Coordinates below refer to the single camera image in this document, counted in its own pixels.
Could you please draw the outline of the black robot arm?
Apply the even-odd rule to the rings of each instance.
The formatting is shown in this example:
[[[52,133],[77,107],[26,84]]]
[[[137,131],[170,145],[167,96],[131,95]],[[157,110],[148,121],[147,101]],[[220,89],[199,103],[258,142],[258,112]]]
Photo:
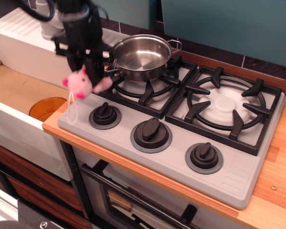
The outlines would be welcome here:
[[[90,0],[47,0],[50,12],[46,15],[31,9],[22,0],[16,3],[27,14],[42,22],[52,20],[57,10],[64,34],[51,38],[56,54],[67,58],[73,72],[84,65],[94,87],[100,83],[104,78],[104,66],[109,63],[109,59],[103,57],[103,52],[111,48],[102,40],[101,7]]]

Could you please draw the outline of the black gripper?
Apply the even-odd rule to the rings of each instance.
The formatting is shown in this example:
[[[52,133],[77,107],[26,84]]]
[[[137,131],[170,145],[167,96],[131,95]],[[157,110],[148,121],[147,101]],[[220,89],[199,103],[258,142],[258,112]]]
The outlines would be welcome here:
[[[111,47],[102,40],[102,22],[97,11],[80,11],[77,13],[58,13],[62,21],[64,33],[55,36],[57,55],[65,56],[72,72],[82,68],[84,61],[87,75],[93,86],[104,78],[104,62],[110,57]]]

